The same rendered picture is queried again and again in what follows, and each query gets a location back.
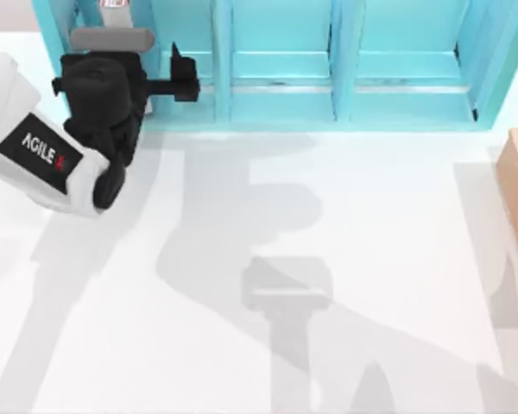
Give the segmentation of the light blue rack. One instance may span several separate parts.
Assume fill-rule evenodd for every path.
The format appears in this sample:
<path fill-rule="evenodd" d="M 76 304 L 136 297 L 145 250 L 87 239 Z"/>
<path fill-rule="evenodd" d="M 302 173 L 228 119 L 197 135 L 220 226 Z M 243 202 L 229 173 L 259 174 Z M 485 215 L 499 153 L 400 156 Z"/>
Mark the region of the light blue rack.
<path fill-rule="evenodd" d="M 98 0 L 32 0 L 54 70 Z M 195 59 L 197 102 L 153 97 L 163 131 L 490 129 L 518 68 L 518 0 L 130 0 L 151 78 L 172 43 Z"/>

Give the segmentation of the white and red bottle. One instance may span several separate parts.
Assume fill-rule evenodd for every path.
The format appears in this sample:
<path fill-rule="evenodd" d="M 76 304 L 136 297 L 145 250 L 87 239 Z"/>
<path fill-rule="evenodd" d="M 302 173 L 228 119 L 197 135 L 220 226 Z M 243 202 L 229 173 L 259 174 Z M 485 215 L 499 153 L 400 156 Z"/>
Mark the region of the white and red bottle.
<path fill-rule="evenodd" d="M 106 28 L 133 28 L 130 0 L 98 0 L 98 9 Z"/>

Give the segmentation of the pale grey rounded box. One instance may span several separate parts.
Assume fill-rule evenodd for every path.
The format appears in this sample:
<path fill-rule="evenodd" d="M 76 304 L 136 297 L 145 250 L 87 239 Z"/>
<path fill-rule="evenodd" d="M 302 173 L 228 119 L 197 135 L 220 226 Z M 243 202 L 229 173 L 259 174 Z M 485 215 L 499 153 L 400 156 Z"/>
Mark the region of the pale grey rounded box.
<path fill-rule="evenodd" d="M 148 28 L 76 28 L 70 34 L 75 50 L 144 53 L 155 44 Z"/>

